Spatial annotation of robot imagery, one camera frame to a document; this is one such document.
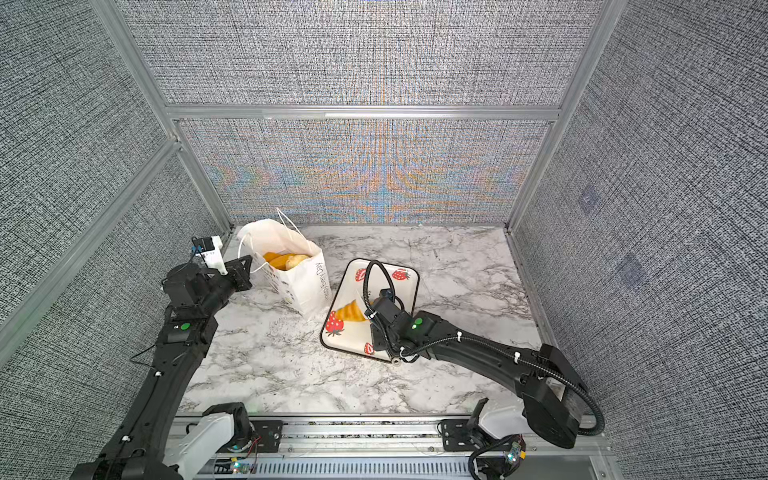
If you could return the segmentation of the striped croissant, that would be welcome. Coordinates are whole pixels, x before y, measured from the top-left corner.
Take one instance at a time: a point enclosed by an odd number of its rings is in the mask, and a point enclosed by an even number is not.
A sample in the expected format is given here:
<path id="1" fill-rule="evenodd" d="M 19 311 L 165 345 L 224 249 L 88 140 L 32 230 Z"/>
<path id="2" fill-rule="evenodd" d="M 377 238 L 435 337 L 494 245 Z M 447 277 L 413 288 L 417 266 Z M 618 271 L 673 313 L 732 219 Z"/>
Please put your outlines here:
<path id="1" fill-rule="evenodd" d="M 281 271 L 288 269 L 289 261 L 294 257 L 294 254 L 278 254 L 276 252 L 266 252 L 263 255 L 264 260 L 273 268 Z"/>
<path id="2" fill-rule="evenodd" d="M 351 301 L 336 310 L 334 318 L 343 323 L 360 323 L 367 320 L 356 301 Z"/>

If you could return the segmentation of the round bun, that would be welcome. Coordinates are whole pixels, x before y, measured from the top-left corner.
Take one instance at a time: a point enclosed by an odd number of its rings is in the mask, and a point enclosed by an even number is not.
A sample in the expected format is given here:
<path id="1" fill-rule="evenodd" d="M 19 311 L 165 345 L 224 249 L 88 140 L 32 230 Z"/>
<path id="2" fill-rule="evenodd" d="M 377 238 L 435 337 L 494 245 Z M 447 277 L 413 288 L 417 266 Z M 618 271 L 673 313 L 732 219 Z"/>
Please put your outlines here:
<path id="1" fill-rule="evenodd" d="M 310 256 L 304 254 L 291 254 L 285 263 L 285 270 L 289 271 L 300 265 L 303 261 L 310 259 Z"/>

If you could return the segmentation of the white paper gift bag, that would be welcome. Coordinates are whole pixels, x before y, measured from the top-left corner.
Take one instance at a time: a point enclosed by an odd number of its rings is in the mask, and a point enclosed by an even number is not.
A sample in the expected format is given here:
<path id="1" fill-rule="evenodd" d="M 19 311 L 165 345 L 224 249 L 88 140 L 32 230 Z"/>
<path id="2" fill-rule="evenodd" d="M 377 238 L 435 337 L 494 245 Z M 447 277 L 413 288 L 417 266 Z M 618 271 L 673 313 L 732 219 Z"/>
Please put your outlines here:
<path id="1" fill-rule="evenodd" d="M 251 273 L 262 272 L 288 305 L 304 317 L 321 310 L 331 299 L 331 288 L 322 249 L 306 237 L 283 212 L 278 218 L 262 219 L 241 227 L 237 233 L 239 257 L 253 258 Z M 310 259 L 289 271 L 271 267 L 266 252 L 304 254 Z"/>

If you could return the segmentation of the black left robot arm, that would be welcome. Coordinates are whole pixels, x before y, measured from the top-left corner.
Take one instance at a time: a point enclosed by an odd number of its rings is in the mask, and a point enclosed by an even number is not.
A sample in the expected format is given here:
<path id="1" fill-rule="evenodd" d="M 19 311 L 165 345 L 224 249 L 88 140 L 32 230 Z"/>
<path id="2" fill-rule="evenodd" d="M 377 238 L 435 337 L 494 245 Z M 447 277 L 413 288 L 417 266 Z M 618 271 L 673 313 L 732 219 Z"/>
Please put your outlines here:
<path id="1" fill-rule="evenodd" d="M 247 414 L 238 407 L 215 413 L 196 439 L 166 451 L 176 411 L 218 328 L 215 316 L 234 293 L 251 288 L 251 265 L 242 256 L 222 269 L 187 262 L 167 273 L 161 285 L 170 302 L 143 385 L 97 458 L 77 465 L 72 478 L 192 479 L 224 445 L 249 440 Z"/>

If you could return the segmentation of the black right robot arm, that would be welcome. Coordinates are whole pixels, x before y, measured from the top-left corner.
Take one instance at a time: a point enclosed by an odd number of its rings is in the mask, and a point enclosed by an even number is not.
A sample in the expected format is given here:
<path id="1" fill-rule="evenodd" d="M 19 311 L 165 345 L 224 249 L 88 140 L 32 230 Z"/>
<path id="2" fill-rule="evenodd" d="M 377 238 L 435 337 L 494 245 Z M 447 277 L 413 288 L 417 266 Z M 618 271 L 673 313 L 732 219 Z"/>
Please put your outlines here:
<path id="1" fill-rule="evenodd" d="M 391 289 L 383 289 L 375 300 L 364 295 L 363 303 L 374 337 L 392 359 L 451 363 L 496 382 L 522 400 L 529 429 L 557 447 L 570 449 L 579 435 L 603 432 L 605 419 L 597 403 L 556 347 L 504 345 L 427 311 L 410 315 Z"/>

